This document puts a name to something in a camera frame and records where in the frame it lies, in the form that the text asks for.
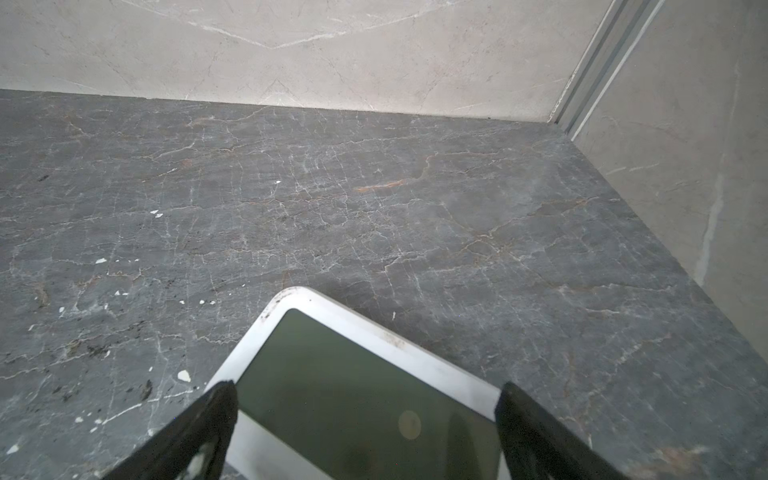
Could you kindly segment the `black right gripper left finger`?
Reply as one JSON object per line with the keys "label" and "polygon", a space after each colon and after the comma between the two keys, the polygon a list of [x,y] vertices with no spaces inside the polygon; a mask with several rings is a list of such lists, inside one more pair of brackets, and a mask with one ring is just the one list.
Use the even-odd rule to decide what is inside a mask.
{"label": "black right gripper left finger", "polygon": [[217,480],[237,418],[235,383],[218,382],[105,477]]}

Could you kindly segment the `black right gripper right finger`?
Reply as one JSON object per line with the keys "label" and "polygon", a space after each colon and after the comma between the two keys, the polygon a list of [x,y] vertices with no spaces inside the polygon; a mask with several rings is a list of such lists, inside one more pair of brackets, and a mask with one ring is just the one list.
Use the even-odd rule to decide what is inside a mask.
{"label": "black right gripper right finger", "polygon": [[494,418],[513,479],[624,479],[522,388],[507,382]]}

